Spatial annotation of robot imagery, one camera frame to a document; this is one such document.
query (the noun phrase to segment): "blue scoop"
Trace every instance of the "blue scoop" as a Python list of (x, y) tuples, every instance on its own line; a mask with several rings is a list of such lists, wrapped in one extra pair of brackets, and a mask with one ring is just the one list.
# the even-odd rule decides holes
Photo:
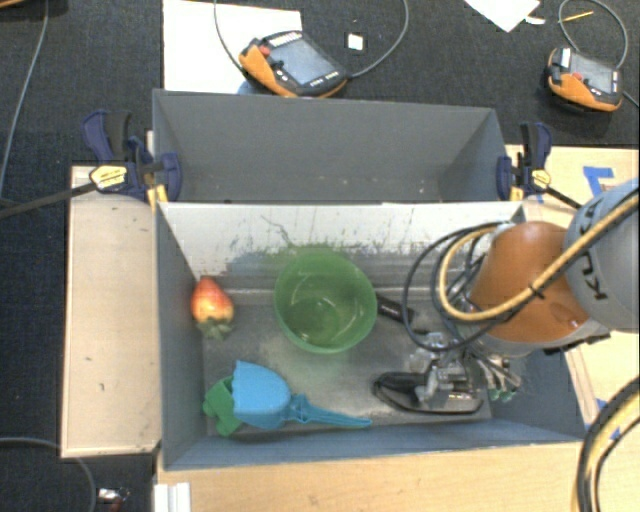
[(233, 372), (233, 415), (254, 427), (274, 430), (285, 422), (325, 423), (344, 428), (371, 425), (368, 418), (355, 418), (311, 405), (303, 394), (291, 396), (280, 375), (253, 363), (238, 361)]

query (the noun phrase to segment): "gray box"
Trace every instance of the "gray box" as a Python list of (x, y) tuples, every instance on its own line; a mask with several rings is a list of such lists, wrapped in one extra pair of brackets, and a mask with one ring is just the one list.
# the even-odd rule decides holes
[(153, 134), (180, 201), (492, 201), (505, 152), (489, 108), (165, 90)]
[[(306, 247), (344, 254), (377, 291), (397, 298), (411, 262), (430, 242), (512, 218), (517, 204), (492, 202), (495, 163), (504, 154), (493, 111), (155, 91), (154, 137), (156, 154), (179, 153), (185, 177), (181, 201), (161, 204), (155, 220), (167, 471), (569, 442), (584, 435), (561, 355), (520, 361), (524, 385), (509, 403), (485, 397), (480, 411), (466, 418), (414, 415), (383, 404), (370, 390), (382, 372), (407, 370), (416, 347), (402, 326), (379, 318), (353, 349), (317, 355), (289, 342), (275, 320), (275, 279)], [(203, 339), (188, 308), (203, 274), (215, 276), (236, 304), (235, 329), (223, 342)], [(426, 282), (425, 275), (417, 278)], [(429, 312), (427, 292), (418, 284), (411, 300)], [(429, 314), (440, 328), (437, 314)], [(340, 431), (288, 424), (219, 437), (201, 404), (237, 360), (267, 366), (314, 405), (368, 416), (373, 426)]]
[[(385, 371), (408, 371), (416, 347), (403, 327), (378, 318), (371, 334), (340, 354), (305, 352), (286, 339), (273, 311), (272, 290), (283, 266), (309, 246), (349, 257), (380, 293), (397, 298), (420, 248), (442, 234), (485, 220), (509, 219), (513, 203), (347, 206), (169, 203), (156, 217), (162, 448), (169, 471), (276, 464), (495, 446), (575, 441), (584, 433), (562, 355), (534, 354), (514, 362), (525, 384), (509, 403), (486, 400), (476, 414), (447, 417), (403, 413), (370, 387)], [(350, 226), (357, 226), (349, 231)], [(348, 236), (336, 237), (348, 233)], [(222, 342), (203, 339), (189, 311), (202, 274), (216, 276), (236, 304), (234, 331)], [(419, 275), (418, 282), (426, 281)], [(419, 286), (412, 305), (437, 314)], [(373, 426), (337, 431), (287, 424), (244, 429), (221, 438), (201, 410), (206, 390), (232, 374), (235, 361), (279, 373), (293, 393), (317, 406), (367, 416)]]

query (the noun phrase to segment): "white paper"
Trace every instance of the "white paper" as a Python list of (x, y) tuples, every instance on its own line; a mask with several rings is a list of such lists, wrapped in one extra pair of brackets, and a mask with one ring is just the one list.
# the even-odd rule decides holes
[(511, 32), (540, 5), (538, 0), (465, 0), (465, 2), (505, 32)]
[[(254, 38), (300, 30), (298, 11), (218, 5), (218, 26), (237, 56)], [(213, 20), (213, 2), (164, 0), (164, 88), (236, 93), (245, 82), (225, 53)]]

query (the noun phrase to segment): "handheld device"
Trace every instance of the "handheld device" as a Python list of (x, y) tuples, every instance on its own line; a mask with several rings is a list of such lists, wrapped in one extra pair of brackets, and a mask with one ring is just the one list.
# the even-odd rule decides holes
[(328, 97), (347, 83), (347, 72), (300, 30), (253, 39), (239, 55), (242, 68), (280, 96)]
[(622, 104), (620, 70), (573, 48), (554, 49), (547, 73), (551, 91), (570, 103), (601, 112), (613, 112)]

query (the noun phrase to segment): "blue object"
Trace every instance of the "blue object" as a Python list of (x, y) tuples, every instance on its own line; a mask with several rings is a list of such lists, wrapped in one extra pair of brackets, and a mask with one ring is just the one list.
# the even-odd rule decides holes
[(124, 186), (103, 192), (146, 201), (147, 191), (152, 185), (145, 182), (144, 176), (153, 174), (153, 186), (165, 185), (169, 201), (177, 200), (182, 187), (182, 169), (177, 154), (163, 153), (160, 161), (154, 163), (144, 143), (135, 136), (127, 136), (130, 117), (131, 114), (126, 111), (96, 110), (82, 121), (82, 138), (98, 162), (118, 163), (127, 169)]
[(274, 371), (238, 361), (233, 372), (233, 415), (254, 427), (274, 430), (287, 421), (324, 423), (344, 428), (371, 425), (368, 418), (355, 418), (311, 405), (303, 394), (291, 395), (285, 380)]
[(582, 172), (584, 173), (585, 178), (587, 178), (593, 197), (602, 193), (602, 186), (600, 185), (599, 178), (613, 178), (613, 169), (610, 167), (584, 166), (582, 168)]
[[(496, 188), (498, 197), (503, 201), (509, 199), (512, 187), (520, 188), (524, 197), (545, 192), (535, 184), (532, 173), (544, 169), (547, 157), (551, 154), (551, 132), (543, 123), (521, 123), (520, 132), (524, 153), (518, 153), (517, 167), (506, 155), (498, 159)], [(541, 197), (538, 197), (538, 202), (542, 202)]]

